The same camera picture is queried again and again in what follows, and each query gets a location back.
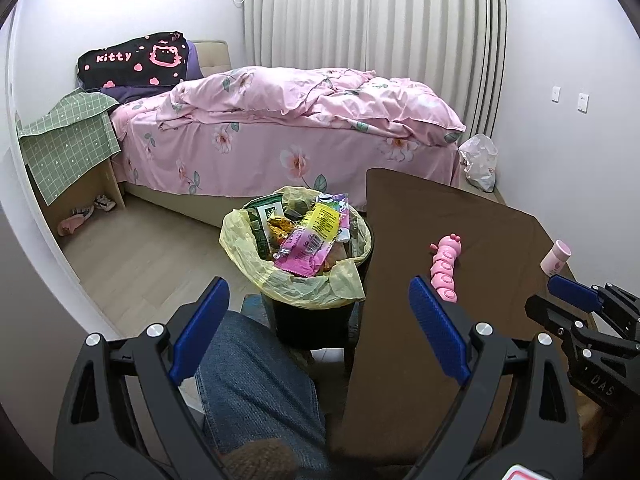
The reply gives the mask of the black pink kitty blanket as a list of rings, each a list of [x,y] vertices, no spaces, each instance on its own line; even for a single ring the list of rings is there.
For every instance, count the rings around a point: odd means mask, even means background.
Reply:
[[[181,32],[154,32],[78,58],[85,90],[118,87],[172,88],[188,76],[189,43]]]

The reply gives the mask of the yellow orange snack wrapper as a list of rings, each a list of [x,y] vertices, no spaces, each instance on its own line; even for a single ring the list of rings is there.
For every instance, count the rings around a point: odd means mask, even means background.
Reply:
[[[285,216],[271,216],[267,219],[268,242],[274,252],[280,249],[297,225],[297,221]]]

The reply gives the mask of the pink cartoon candy wrapper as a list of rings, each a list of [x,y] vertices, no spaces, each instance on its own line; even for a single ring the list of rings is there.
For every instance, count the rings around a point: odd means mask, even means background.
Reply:
[[[334,242],[322,242],[299,223],[274,257],[274,265],[282,271],[312,278],[322,268]]]

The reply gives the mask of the green checked cloth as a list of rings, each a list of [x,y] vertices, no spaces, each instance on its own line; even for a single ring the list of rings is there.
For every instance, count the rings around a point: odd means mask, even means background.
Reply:
[[[120,152],[110,111],[118,102],[76,89],[29,125],[16,124],[25,165],[48,205],[84,174]]]

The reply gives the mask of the yellow nabati wafer wrapper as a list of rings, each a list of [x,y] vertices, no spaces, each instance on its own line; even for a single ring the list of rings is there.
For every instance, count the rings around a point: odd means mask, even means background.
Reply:
[[[305,214],[300,225],[311,234],[319,237],[322,242],[334,242],[340,228],[341,214],[334,208],[315,203]]]

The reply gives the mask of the pink caterpillar toy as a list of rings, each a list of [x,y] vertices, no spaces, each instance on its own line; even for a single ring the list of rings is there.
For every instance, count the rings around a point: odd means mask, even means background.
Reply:
[[[443,236],[437,244],[430,245],[432,265],[430,267],[430,284],[442,300],[457,302],[454,269],[457,258],[462,253],[461,237],[456,233]]]

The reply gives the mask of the white wall switch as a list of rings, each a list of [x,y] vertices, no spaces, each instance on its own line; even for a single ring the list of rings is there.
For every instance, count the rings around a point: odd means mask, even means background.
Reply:
[[[561,97],[561,88],[559,86],[554,86],[551,91],[551,101],[553,103],[559,103]]]

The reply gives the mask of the pink floral duvet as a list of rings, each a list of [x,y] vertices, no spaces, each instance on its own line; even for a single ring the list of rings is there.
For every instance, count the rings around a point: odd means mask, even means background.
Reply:
[[[351,68],[246,66],[186,81],[166,94],[156,120],[354,129],[427,146],[453,144],[466,130],[426,84]]]

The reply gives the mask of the green carton box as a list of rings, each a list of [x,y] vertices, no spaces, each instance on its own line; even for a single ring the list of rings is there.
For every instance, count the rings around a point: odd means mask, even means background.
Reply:
[[[272,217],[283,217],[282,194],[270,194],[255,198],[244,207],[250,220],[250,229],[255,237],[258,252],[262,255],[272,251],[271,234],[268,220]]]

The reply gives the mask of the beige bed headboard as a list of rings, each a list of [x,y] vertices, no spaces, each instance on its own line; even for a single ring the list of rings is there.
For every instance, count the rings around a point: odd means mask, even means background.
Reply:
[[[198,66],[204,77],[232,69],[229,48],[225,41],[195,41],[194,46],[198,54]]]

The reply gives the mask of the pink slippers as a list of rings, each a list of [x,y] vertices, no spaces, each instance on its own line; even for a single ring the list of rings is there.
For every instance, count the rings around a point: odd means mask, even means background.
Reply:
[[[86,223],[96,210],[110,212],[116,207],[116,202],[107,195],[96,196],[90,206],[75,208],[70,216],[58,222],[56,232],[59,236],[69,236],[77,231],[84,223]]]

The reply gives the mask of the pink lidded jar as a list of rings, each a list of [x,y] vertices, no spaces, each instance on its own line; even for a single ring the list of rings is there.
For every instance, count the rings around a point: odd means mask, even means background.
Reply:
[[[572,251],[562,240],[556,240],[547,255],[540,262],[541,271],[547,276],[559,274],[572,255]]]

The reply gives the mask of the pink floral bed sheet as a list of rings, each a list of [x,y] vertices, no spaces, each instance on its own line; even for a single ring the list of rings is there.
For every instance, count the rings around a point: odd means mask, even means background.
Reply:
[[[175,195],[250,198],[284,186],[344,193],[352,206],[367,203],[371,168],[455,185],[459,157],[453,145],[374,136],[354,129],[277,124],[180,122],[156,119],[160,96],[117,107],[111,114],[120,152],[119,180]]]

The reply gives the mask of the blue jeans leg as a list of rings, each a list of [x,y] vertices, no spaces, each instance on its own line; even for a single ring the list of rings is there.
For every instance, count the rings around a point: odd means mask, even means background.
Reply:
[[[333,479],[311,378],[267,327],[228,311],[195,375],[204,432],[233,479]]]

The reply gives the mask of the black trash bin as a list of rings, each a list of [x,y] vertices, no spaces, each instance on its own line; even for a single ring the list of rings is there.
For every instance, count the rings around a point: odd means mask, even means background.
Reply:
[[[307,352],[326,347],[352,345],[349,322],[366,298],[363,278],[372,252],[365,223],[350,220],[350,240],[335,240],[320,271],[303,278],[274,265],[264,286],[270,328],[288,348]]]

